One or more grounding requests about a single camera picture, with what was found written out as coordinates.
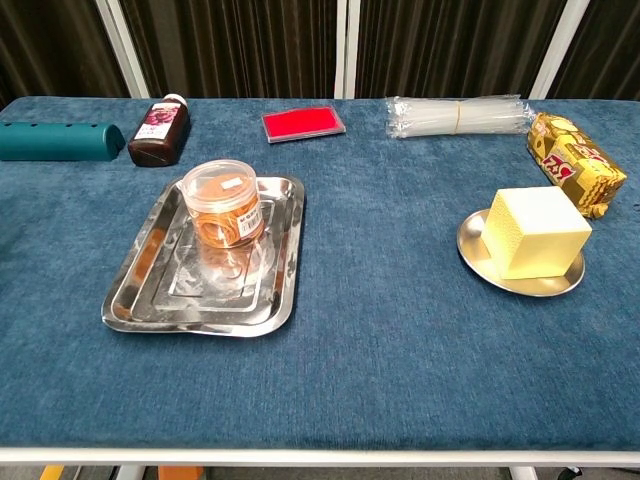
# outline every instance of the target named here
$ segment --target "bottle cap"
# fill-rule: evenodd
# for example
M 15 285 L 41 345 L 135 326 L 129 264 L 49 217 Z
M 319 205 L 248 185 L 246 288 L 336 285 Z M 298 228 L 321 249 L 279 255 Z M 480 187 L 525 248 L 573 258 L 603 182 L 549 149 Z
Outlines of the bottle cap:
M 184 99 L 184 97 L 182 97 L 181 95 L 178 95 L 177 93 L 170 93 L 168 95 L 165 95 L 163 100 L 176 100 L 181 104 L 183 104 L 185 107 L 188 107 L 187 101 Z

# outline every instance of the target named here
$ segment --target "plastic jar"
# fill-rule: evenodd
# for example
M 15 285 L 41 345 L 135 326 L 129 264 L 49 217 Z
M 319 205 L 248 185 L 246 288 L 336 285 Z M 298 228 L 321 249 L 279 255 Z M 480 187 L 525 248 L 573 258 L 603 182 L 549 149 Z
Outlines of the plastic jar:
M 256 172 L 246 163 L 227 159 L 203 163 L 179 185 L 203 245 L 237 247 L 262 233 Z

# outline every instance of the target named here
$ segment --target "yellow sponge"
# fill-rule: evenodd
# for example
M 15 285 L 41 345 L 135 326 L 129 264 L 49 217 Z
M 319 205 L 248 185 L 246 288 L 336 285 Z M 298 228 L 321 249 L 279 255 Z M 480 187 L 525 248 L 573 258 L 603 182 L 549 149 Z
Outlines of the yellow sponge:
M 591 235 L 560 187 L 498 190 L 482 240 L 504 279 L 556 277 Z

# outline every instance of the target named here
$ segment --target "bottle label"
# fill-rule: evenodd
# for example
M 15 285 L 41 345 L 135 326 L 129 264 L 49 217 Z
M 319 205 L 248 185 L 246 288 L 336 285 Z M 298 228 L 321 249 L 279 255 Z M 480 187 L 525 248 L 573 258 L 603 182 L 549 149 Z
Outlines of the bottle label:
M 180 110 L 177 103 L 156 103 L 151 107 L 151 111 L 144 119 L 144 123 L 140 126 L 134 140 L 153 138 L 156 140 L 164 140 L 171 128 L 171 122 L 176 118 Z
M 253 231 L 260 226 L 260 222 L 262 221 L 260 202 L 256 202 L 251 210 L 244 215 L 240 215 L 237 218 L 237 221 L 240 238 L 245 238 L 251 235 Z

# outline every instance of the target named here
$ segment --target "snack package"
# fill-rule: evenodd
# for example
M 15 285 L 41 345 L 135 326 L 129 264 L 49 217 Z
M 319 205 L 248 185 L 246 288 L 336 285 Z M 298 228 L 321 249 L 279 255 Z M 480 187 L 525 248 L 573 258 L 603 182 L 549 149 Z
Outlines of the snack package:
M 551 183 L 585 217 L 602 217 L 627 176 L 591 138 L 564 117 L 539 113 L 528 148 Z

